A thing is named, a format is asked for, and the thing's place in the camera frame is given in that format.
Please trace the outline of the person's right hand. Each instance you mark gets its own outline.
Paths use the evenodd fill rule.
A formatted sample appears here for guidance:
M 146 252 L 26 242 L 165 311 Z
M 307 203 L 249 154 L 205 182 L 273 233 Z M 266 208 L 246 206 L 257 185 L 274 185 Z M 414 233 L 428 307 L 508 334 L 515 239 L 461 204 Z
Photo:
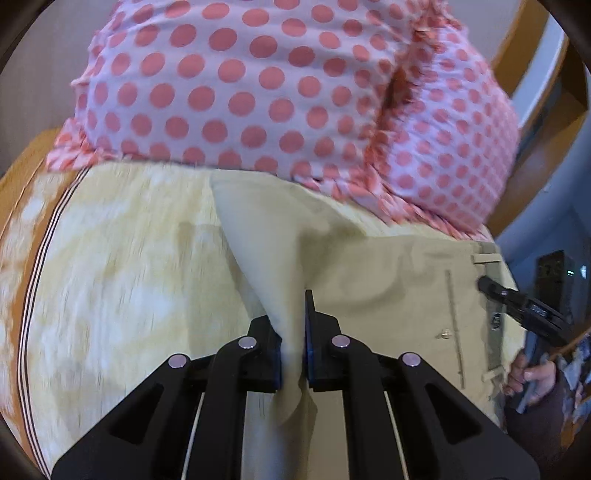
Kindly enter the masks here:
M 503 392 L 506 396 L 513 397 L 522 393 L 526 384 L 535 384 L 530 402 L 535 403 L 547 396 L 556 384 L 556 365 L 546 361 L 540 365 L 530 366 L 524 351 L 520 351 L 511 364 Z

